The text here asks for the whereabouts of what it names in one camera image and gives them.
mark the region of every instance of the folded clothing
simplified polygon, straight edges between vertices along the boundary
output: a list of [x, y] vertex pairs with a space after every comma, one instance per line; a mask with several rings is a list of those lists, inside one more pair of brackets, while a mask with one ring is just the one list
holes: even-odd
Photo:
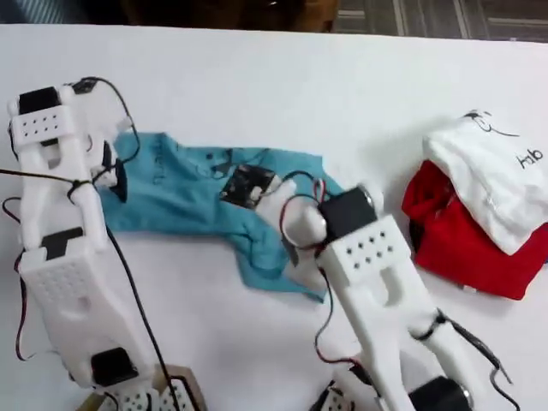
[[474, 220], [507, 254], [548, 221], [544, 153], [525, 137], [472, 111], [423, 140], [425, 156], [449, 177]]
[[548, 224], [514, 254], [503, 253], [456, 196], [450, 179], [425, 161], [402, 204], [411, 220], [415, 263], [486, 293], [521, 300], [548, 257]]
[[[253, 164], [284, 176], [304, 170], [323, 178], [328, 189], [341, 189], [322, 168], [322, 158], [268, 148], [185, 147], [167, 134], [141, 134], [139, 156], [126, 164], [128, 202], [101, 192], [106, 223], [114, 231], [152, 231], [222, 237], [235, 248], [243, 282], [257, 289], [318, 294], [283, 275], [289, 261], [280, 235], [253, 211], [219, 200], [235, 167]], [[120, 158], [134, 152], [132, 134], [118, 137]], [[296, 177], [297, 192], [311, 193], [312, 183]]]

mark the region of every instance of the white tabletop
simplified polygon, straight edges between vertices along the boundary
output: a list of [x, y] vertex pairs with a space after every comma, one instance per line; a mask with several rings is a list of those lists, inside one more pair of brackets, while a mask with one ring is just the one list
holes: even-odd
[[[326, 169], [343, 185], [364, 176], [379, 183], [402, 223], [399, 203], [421, 160], [420, 137], [444, 119], [485, 108], [529, 135], [532, 148], [548, 148], [545, 45], [4, 26], [0, 53], [0, 103], [21, 92], [101, 75], [119, 86], [142, 131], [167, 131], [187, 145], [312, 148], [325, 155]], [[0, 110], [0, 128], [7, 124]], [[0, 164], [15, 167], [4, 137]], [[0, 196], [18, 194], [18, 184], [2, 177]], [[56, 357], [25, 364], [15, 359], [16, 229], [0, 218], [1, 408], [74, 409], [86, 391], [69, 382]], [[300, 295], [246, 289], [230, 247], [221, 242], [120, 238], [166, 360], [193, 368], [211, 410], [301, 411], [317, 398], [331, 376], [313, 352], [326, 306]], [[503, 360], [522, 409], [545, 409], [546, 273], [519, 302], [466, 294], [430, 274], [423, 278], [439, 306]], [[24, 349], [47, 349], [39, 312], [33, 304], [29, 310]], [[329, 354], [353, 354], [358, 347], [340, 307], [324, 345]], [[472, 349], [470, 354], [488, 384], [488, 364]], [[494, 391], [489, 396], [480, 411], [512, 409]]]

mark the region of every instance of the floor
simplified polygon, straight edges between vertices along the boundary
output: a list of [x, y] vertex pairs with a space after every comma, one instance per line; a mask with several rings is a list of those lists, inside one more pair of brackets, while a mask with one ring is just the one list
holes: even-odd
[[548, 43], [548, 0], [339, 0], [335, 32]]

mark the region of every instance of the white cloth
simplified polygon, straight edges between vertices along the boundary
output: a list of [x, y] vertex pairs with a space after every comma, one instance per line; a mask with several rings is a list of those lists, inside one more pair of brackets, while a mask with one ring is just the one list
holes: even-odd
[[548, 181], [534, 143], [472, 111], [423, 139], [426, 157], [501, 250], [515, 253], [548, 220]]

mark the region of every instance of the blue cloth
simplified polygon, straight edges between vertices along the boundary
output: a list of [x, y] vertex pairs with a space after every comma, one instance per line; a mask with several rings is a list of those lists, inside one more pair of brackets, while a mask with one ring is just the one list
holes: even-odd
[[[235, 248], [243, 282], [256, 289], [322, 295], [283, 275], [289, 257], [280, 235], [255, 212], [220, 201], [219, 193], [239, 164], [260, 165], [285, 176], [305, 170], [325, 179], [334, 193], [341, 189], [322, 168], [322, 158], [266, 148], [185, 147], [167, 134], [141, 134], [139, 156], [126, 164], [128, 202], [101, 192], [106, 223], [114, 231], [152, 231], [174, 235], [213, 235]], [[120, 158], [135, 149], [134, 136], [122, 134], [115, 144]], [[312, 183], [296, 177], [298, 192]]]

